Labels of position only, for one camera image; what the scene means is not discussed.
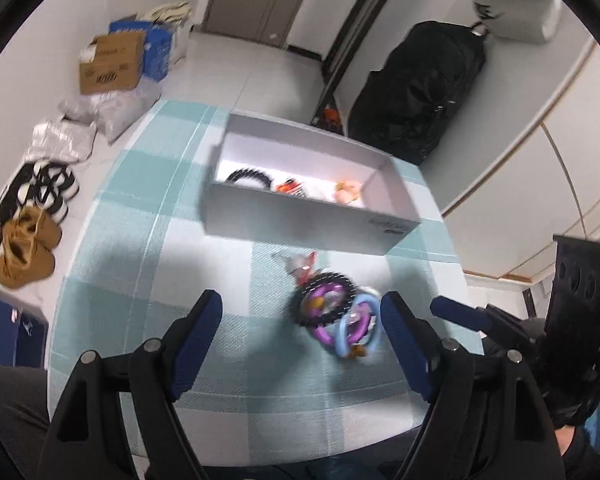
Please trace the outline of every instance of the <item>tablecloth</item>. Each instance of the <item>tablecloth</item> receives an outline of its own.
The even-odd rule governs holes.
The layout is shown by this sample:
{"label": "tablecloth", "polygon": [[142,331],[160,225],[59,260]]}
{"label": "tablecloth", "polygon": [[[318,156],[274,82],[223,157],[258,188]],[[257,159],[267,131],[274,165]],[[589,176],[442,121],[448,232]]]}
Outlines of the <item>tablecloth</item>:
{"label": "tablecloth", "polygon": [[[310,248],[205,235],[200,195],[228,113],[160,101],[120,153],[63,280],[49,345],[50,413],[83,351],[133,351],[212,288],[224,317],[192,390],[176,404],[203,465],[309,460],[419,425],[426,404],[410,392],[386,339],[370,362],[339,360],[284,316],[294,281],[271,255]],[[318,266],[382,293],[398,290],[417,316],[431,319],[432,297],[468,303],[468,291],[420,171],[394,162],[422,223],[387,256],[318,251]],[[432,324],[481,352],[477,334]],[[144,455],[130,396],[122,405],[132,452]]]}

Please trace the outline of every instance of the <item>brown shoe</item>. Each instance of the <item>brown shoe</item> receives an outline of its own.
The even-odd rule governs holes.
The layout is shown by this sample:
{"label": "brown shoe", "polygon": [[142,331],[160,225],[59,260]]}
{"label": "brown shoe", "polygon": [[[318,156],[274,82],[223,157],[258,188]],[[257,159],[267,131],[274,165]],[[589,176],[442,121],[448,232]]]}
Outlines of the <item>brown shoe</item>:
{"label": "brown shoe", "polygon": [[0,283],[7,288],[20,288],[27,283],[44,280],[56,267],[53,254],[33,236],[26,235],[13,221],[2,227]]}
{"label": "brown shoe", "polygon": [[49,213],[38,206],[24,206],[16,219],[16,225],[49,250],[55,249],[62,238],[62,229],[53,221]]}

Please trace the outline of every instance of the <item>black coil ring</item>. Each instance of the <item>black coil ring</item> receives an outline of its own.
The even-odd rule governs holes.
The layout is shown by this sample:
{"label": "black coil ring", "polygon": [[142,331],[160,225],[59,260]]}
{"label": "black coil ring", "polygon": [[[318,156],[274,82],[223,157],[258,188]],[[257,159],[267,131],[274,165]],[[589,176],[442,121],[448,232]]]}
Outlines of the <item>black coil ring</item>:
{"label": "black coil ring", "polygon": [[[321,316],[307,316],[302,310],[302,302],[313,294],[318,288],[328,283],[337,283],[342,285],[344,297],[334,308]],[[337,272],[323,272],[317,274],[309,280],[304,286],[298,288],[290,301],[290,307],[294,312],[296,323],[307,328],[318,328],[335,323],[353,305],[353,299],[356,295],[356,287],[353,282],[342,274]]]}
{"label": "black coil ring", "polygon": [[271,189],[271,184],[273,182],[266,173],[263,173],[259,170],[252,170],[250,168],[243,168],[242,170],[234,171],[231,175],[229,175],[226,181],[238,182],[244,178],[253,178],[257,181],[260,181],[266,189]]}

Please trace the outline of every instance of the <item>blue gripper pad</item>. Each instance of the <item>blue gripper pad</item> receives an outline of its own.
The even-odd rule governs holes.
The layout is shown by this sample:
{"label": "blue gripper pad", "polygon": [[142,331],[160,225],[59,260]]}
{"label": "blue gripper pad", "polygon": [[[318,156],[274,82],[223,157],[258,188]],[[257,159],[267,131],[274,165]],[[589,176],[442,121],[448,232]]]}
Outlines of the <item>blue gripper pad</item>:
{"label": "blue gripper pad", "polygon": [[206,290],[193,307],[192,314],[197,309],[200,312],[174,360],[173,381],[170,386],[170,393],[174,400],[179,399],[184,392],[188,392],[193,387],[206,353],[216,335],[222,320],[220,294],[214,290]]}
{"label": "blue gripper pad", "polygon": [[[380,303],[382,326],[394,348],[400,367],[409,383],[410,388],[422,395],[425,400],[431,400],[435,394],[434,386],[429,377],[430,359],[416,340],[415,331],[422,329],[422,322],[410,311],[409,307],[397,292],[388,292]],[[435,331],[429,326],[435,339]]]}
{"label": "blue gripper pad", "polygon": [[469,330],[488,332],[491,321],[483,308],[473,308],[464,303],[438,296],[431,300],[431,313],[436,317],[446,319]]}

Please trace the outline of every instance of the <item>shoe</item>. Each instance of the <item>shoe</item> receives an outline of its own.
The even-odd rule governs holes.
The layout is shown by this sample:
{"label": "shoe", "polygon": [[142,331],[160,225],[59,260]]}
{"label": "shoe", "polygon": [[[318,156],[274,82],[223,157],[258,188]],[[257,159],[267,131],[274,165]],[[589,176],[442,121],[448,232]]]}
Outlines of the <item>shoe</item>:
{"label": "shoe", "polygon": [[39,160],[33,166],[33,175],[40,184],[54,186],[65,200],[71,200],[80,191],[74,172],[67,164]]}
{"label": "shoe", "polygon": [[18,228],[14,221],[2,227],[0,283],[7,288],[21,288],[27,283],[44,280],[56,268],[56,259],[33,236]]}
{"label": "shoe", "polygon": [[54,186],[42,184],[35,178],[31,182],[20,186],[16,199],[19,206],[16,218],[26,206],[38,206],[46,211],[56,224],[64,220],[69,212],[69,208],[60,192]]}
{"label": "shoe", "polygon": [[24,206],[15,220],[15,227],[33,236],[49,251],[55,249],[62,238],[62,229],[38,206]]}

